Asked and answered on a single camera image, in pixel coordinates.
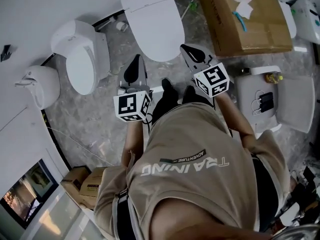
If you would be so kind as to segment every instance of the beige t-shirt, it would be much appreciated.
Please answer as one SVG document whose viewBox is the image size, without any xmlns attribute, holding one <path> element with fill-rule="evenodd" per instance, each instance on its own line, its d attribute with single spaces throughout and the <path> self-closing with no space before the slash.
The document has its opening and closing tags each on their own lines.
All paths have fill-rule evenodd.
<svg viewBox="0 0 320 240">
<path fill-rule="evenodd" d="M 112 201 L 127 186 L 146 240 L 154 208 L 166 198 L 192 202 L 223 224 L 258 230 L 251 154 L 264 160 L 282 205 L 289 192 L 289 171 L 270 131 L 248 150 L 227 134 L 210 106 L 178 106 L 156 122 L 145 152 L 131 168 L 104 171 L 94 209 L 96 223 L 106 238 L 113 238 Z"/>
</svg>

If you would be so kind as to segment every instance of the brown cardboard box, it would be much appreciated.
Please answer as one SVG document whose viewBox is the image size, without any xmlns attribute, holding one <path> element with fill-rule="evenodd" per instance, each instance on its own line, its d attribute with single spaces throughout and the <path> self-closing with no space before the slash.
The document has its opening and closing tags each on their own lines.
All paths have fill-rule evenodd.
<svg viewBox="0 0 320 240">
<path fill-rule="evenodd" d="M 78 205 L 83 205 L 87 208 L 89 208 L 90 205 L 80 196 L 80 189 L 84 180 L 89 175 L 90 171 L 87 167 L 75 167 L 68 172 L 60 183 Z"/>
<path fill-rule="evenodd" d="M 95 168 L 82 183 L 80 196 L 90 205 L 90 209 L 96 206 L 98 190 L 105 169 L 106 167 Z"/>
<path fill-rule="evenodd" d="M 278 0 L 252 0 L 250 19 L 242 18 L 247 32 L 232 12 L 234 0 L 200 0 L 215 54 L 237 56 L 292 50 L 289 29 Z"/>
</svg>

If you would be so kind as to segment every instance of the toilet lid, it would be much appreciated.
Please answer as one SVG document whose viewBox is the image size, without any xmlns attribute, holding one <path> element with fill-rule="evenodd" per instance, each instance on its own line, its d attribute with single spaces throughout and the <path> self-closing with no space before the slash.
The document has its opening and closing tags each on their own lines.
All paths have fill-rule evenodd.
<svg viewBox="0 0 320 240">
<path fill-rule="evenodd" d="M 180 54 L 185 32 L 174 0 L 121 0 L 126 18 L 142 52 L 166 62 Z"/>
<path fill-rule="evenodd" d="M 66 59 L 66 72 L 72 87 L 81 95 L 90 94 L 96 85 L 94 56 L 87 46 L 77 46 Z"/>
</svg>

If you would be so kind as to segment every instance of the marble floor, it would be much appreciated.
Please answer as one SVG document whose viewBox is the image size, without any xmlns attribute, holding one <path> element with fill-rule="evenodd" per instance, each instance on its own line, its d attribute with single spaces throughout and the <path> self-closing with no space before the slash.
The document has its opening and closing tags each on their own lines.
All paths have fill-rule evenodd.
<svg viewBox="0 0 320 240">
<path fill-rule="evenodd" d="M 175 0 L 180 14 L 188 5 L 189 0 Z M 125 21 L 126 16 L 118 16 Z M 183 21 L 185 42 L 194 43 L 209 48 L 214 53 L 206 19 L 201 6 L 196 11 L 189 11 Z M 178 89 L 180 95 L 190 84 L 191 73 L 181 55 L 167 62 L 156 62 L 147 58 L 140 50 L 130 28 L 126 32 L 116 29 L 114 23 L 101 30 L 106 33 L 111 70 L 107 78 L 100 81 L 98 88 L 90 95 L 80 95 L 71 86 L 67 72 L 66 59 L 60 55 L 54 56 L 46 66 L 58 70 L 61 93 L 55 104 L 45 111 L 51 127 L 63 132 L 79 142 L 90 152 L 77 145 L 65 135 L 54 132 L 56 139 L 72 167 L 87 165 L 95 167 L 118 165 L 125 141 L 126 124 L 115 116 L 113 96 L 116 95 L 117 73 L 127 60 L 136 54 L 141 54 L 145 61 L 148 75 L 148 85 L 153 88 L 161 85 L 162 78 L 169 78 Z M 313 47 L 310 42 L 296 37 L 293 40 L 296 50 L 286 53 L 247 55 L 229 58 L 215 58 L 222 62 L 231 76 L 238 76 L 243 68 L 278 65 L 285 73 L 312 76 L 315 84 L 316 97 L 320 97 L 319 66 L 315 64 Z M 161 98 L 161 93 L 153 97 L 150 111 Z M 291 170 L 301 169 L 303 165 L 317 165 L 317 159 L 311 155 L 309 142 L 314 141 L 319 124 L 320 104 L 316 104 L 313 124 L 308 134 L 286 126 L 274 133 L 275 139 L 283 151 Z M 145 142 L 148 131 L 145 127 Z"/>
</svg>

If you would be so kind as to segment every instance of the person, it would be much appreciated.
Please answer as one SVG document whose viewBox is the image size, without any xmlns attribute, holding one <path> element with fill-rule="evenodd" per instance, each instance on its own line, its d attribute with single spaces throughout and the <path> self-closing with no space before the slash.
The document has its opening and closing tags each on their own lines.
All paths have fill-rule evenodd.
<svg viewBox="0 0 320 240">
<path fill-rule="evenodd" d="M 290 185 L 272 132 L 256 139 L 223 92 L 214 98 L 240 143 L 194 87 L 187 87 L 182 104 L 168 79 L 162 87 L 145 151 L 142 122 L 128 123 L 121 166 L 103 173 L 94 209 L 102 234 L 114 239 L 112 203 L 127 188 L 145 240 L 270 239 L 263 231 Z"/>
</svg>

